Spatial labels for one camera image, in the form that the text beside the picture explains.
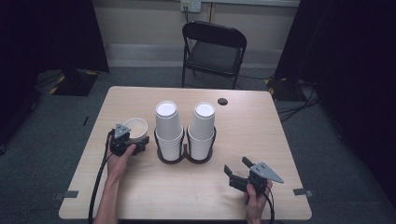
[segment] paper cup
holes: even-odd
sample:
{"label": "paper cup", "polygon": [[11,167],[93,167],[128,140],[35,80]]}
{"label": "paper cup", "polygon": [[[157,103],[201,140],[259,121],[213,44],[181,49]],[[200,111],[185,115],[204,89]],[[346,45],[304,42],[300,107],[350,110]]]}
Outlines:
{"label": "paper cup", "polygon": [[198,141],[205,141],[213,136],[214,127],[215,107],[208,102],[198,103],[189,128],[190,135]]}
{"label": "paper cup", "polygon": [[162,101],[156,107],[156,132],[164,141],[172,141],[183,132],[177,106],[171,101]]}
{"label": "paper cup", "polygon": [[148,136],[148,124],[140,118],[128,119],[123,123],[125,127],[131,129],[129,135],[129,143],[141,142]]}

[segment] person's left hand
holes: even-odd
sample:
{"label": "person's left hand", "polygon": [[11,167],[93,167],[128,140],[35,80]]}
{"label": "person's left hand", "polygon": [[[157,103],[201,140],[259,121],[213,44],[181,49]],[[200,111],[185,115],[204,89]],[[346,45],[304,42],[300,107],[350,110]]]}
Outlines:
{"label": "person's left hand", "polygon": [[[110,148],[110,142],[111,138],[113,136],[110,135],[108,139],[108,148]],[[121,180],[124,173],[126,166],[128,164],[128,160],[131,157],[132,153],[136,149],[135,144],[131,144],[125,151],[125,153],[118,157],[116,155],[112,155],[110,158],[108,158],[107,161],[107,178],[112,177],[115,180]],[[111,155],[111,151],[107,151],[107,157]]]}

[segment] wooden table top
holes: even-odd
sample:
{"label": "wooden table top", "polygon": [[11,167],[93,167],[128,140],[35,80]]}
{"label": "wooden table top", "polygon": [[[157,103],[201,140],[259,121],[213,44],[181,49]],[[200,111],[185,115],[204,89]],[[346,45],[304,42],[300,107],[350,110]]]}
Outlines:
{"label": "wooden table top", "polygon": [[[219,105],[219,98],[227,99],[228,104]],[[154,139],[155,107],[164,100],[176,103],[185,129],[197,103],[205,101],[215,107],[217,137],[210,161],[194,164],[184,159],[177,164],[164,164],[158,159]],[[227,164],[235,175],[247,177],[248,168],[241,162],[244,156],[254,163],[264,161],[284,180],[284,184],[274,182],[272,189],[276,219],[311,218],[306,196],[293,193],[303,186],[268,92],[138,87],[112,87],[108,91],[68,189],[78,191],[78,196],[64,199],[59,212],[61,218],[88,217],[107,133],[117,122],[131,118],[141,118],[148,123],[150,142],[145,152],[129,160],[120,184],[120,219],[245,219],[243,192],[229,187],[229,177],[223,172]],[[94,215],[106,177],[105,169]],[[262,218],[269,217],[267,204]]]}

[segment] power outlet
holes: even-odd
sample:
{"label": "power outlet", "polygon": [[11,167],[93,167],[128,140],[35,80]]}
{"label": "power outlet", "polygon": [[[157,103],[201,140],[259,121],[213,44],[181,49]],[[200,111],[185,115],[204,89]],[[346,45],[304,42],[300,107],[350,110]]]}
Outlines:
{"label": "power outlet", "polygon": [[189,12],[201,12],[201,2],[200,1],[181,0],[180,1],[180,11],[185,11],[185,8]]}
{"label": "power outlet", "polygon": [[186,8],[188,9],[188,11],[190,11],[191,1],[189,1],[189,0],[181,0],[180,1],[180,11],[186,11]]}

